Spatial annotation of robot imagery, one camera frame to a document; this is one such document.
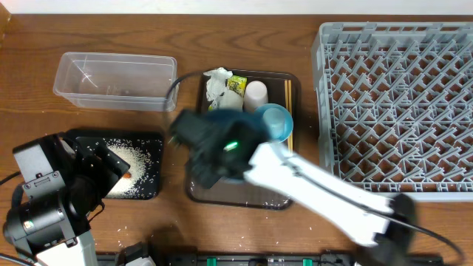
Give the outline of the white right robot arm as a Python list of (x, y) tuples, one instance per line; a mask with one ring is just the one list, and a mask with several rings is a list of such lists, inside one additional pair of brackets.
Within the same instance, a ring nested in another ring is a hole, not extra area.
[(189, 148), (186, 173), (201, 187), (231, 179), (275, 191), (345, 233), (360, 247), (360, 265), (407, 265), (417, 222), (414, 201), (407, 195), (378, 196), (334, 177), (272, 140), (255, 114), (185, 109), (170, 133)]

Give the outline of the dark blue plate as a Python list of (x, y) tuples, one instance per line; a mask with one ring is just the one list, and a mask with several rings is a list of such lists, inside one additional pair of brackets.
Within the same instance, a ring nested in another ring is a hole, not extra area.
[(251, 169), (249, 160), (266, 134), (260, 120), (252, 114), (230, 109), (212, 111), (203, 116), (208, 123), (203, 141), (201, 185), (211, 188), (224, 178), (241, 180)]

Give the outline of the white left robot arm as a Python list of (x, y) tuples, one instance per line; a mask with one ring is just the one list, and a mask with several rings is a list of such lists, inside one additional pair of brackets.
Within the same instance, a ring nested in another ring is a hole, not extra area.
[(83, 152), (64, 134), (13, 149), (26, 202), (17, 201), (3, 226), (23, 265), (98, 264), (90, 215), (130, 165), (105, 146)]

